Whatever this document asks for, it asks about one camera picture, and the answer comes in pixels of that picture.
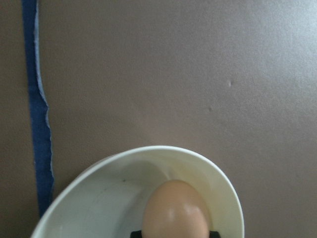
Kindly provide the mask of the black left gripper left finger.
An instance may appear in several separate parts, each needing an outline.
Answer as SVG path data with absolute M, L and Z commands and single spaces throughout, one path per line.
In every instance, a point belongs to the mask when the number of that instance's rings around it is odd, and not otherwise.
M 132 231 L 130 234 L 130 238 L 142 238 L 142 231 Z

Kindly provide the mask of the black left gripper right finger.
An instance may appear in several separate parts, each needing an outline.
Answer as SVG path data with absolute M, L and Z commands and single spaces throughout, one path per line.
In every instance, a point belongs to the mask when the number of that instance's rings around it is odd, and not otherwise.
M 217 231 L 210 231 L 209 238 L 220 238 L 220 234 Z

